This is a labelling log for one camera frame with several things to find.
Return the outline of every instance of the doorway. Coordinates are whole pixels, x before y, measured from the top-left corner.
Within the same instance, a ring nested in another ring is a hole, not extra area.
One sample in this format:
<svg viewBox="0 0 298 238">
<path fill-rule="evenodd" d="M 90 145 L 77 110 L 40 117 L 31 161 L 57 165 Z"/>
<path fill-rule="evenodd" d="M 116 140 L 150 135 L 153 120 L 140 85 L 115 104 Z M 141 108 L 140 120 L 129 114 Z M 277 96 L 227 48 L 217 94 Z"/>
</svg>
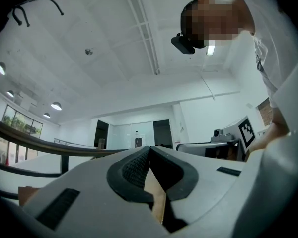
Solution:
<svg viewBox="0 0 298 238">
<path fill-rule="evenodd" d="M 98 147 L 99 149 L 106 149 L 108 127 L 109 127 L 109 124 L 98 120 L 96 133 L 95 133 L 94 147 Z"/>
<path fill-rule="evenodd" d="M 173 149 L 171 128 L 169 120 L 153 122 L 154 143 L 156 146 L 163 146 Z"/>
</svg>

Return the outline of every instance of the window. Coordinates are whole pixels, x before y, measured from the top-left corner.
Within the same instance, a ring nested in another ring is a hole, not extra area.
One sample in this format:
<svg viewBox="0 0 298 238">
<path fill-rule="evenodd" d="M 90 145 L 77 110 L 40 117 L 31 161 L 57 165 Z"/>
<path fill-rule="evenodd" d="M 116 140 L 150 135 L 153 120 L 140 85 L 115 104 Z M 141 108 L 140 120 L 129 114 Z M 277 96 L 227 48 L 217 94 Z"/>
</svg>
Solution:
<svg viewBox="0 0 298 238">
<path fill-rule="evenodd" d="M 40 138 L 43 124 L 25 116 L 19 111 L 7 105 L 2 122 L 6 125 L 15 128 L 25 134 Z M 33 159 L 38 155 L 38 152 L 26 147 L 16 145 L 3 138 L 0 138 L 0 162 L 9 163 L 21 162 L 27 159 Z"/>
</svg>

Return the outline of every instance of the ceiling light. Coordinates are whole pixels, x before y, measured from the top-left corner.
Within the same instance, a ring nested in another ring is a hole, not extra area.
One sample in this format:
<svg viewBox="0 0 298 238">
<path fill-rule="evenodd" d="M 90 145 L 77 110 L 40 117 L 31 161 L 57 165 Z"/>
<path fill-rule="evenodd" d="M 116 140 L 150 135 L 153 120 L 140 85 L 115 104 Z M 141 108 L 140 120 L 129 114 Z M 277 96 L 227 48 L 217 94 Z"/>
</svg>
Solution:
<svg viewBox="0 0 298 238">
<path fill-rule="evenodd" d="M 14 98 L 14 92 L 13 92 L 12 90 L 7 91 L 7 94 L 8 94 L 10 97 Z"/>
<path fill-rule="evenodd" d="M 5 69 L 6 69 L 5 63 L 4 62 L 0 62 L 0 73 L 2 75 L 5 75 Z"/>
<path fill-rule="evenodd" d="M 215 46 L 208 46 L 207 55 L 213 56 Z"/>
<path fill-rule="evenodd" d="M 52 108 L 54 108 L 54 109 L 56 109 L 56 110 L 62 110 L 62 106 L 61 106 L 61 104 L 59 103 L 59 102 L 53 102 L 52 104 L 51 104 L 51 106 L 52 106 Z"/>
<path fill-rule="evenodd" d="M 44 113 L 43 114 L 46 118 L 50 118 L 50 114 L 49 113 Z"/>
</svg>

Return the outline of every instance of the handrail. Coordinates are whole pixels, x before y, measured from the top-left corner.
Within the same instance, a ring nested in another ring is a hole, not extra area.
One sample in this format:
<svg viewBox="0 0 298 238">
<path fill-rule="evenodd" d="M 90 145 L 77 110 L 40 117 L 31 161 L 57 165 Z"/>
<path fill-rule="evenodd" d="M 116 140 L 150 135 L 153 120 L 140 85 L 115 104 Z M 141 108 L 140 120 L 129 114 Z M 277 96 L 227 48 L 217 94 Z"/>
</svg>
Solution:
<svg viewBox="0 0 298 238">
<path fill-rule="evenodd" d="M 54 138 L 54 143 L 55 143 L 55 140 L 62 141 L 64 143 L 68 143 L 68 144 L 71 144 L 71 145 L 80 145 L 80 144 L 75 144 L 75 143 L 67 142 L 67 141 L 64 141 L 64 140 L 61 140 L 61 139 L 58 139 L 58 138 Z"/>
<path fill-rule="evenodd" d="M 40 151 L 63 156 L 79 156 L 79 157 L 105 157 L 122 150 L 98 150 L 89 148 L 80 148 L 74 146 L 60 145 L 52 142 L 47 142 L 42 139 L 27 135 L 21 131 L 9 127 L 0 121 L 0 137 L 12 143 Z"/>
<path fill-rule="evenodd" d="M 4 198 L 9 198 L 13 200 L 19 200 L 19 195 L 11 192 L 6 192 L 3 190 L 0 190 L 0 196 Z"/>
<path fill-rule="evenodd" d="M 0 169 L 4 171 L 8 171 L 10 173 L 30 176 L 30 177 L 59 177 L 61 175 L 61 173 L 41 173 L 41 172 L 36 172 L 36 171 L 31 171 L 26 169 L 20 169 L 12 166 L 6 166 L 1 163 L 0 163 Z"/>
</svg>

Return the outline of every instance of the black vent slot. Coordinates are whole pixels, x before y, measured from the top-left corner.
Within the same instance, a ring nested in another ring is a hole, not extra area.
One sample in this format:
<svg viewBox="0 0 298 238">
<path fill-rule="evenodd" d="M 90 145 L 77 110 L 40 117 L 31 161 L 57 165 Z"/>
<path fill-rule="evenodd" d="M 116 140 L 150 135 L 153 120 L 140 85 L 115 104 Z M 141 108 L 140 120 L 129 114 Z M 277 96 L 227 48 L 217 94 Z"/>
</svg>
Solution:
<svg viewBox="0 0 298 238">
<path fill-rule="evenodd" d="M 229 169 L 229 168 L 225 168 L 225 167 L 219 167 L 217 169 L 217 171 L 232 175 L 232 176 L 239 176 L 239 174 L 241 173 L 240 170 L 236 170 L 236 169 Z"/>
<path fill-rule="evenodd" d="M 67 188 L 63 190 L 36 219 L 46 227 L 54 230 L 79 194 L 80 192 L 75 189 Z"/>
</svg>

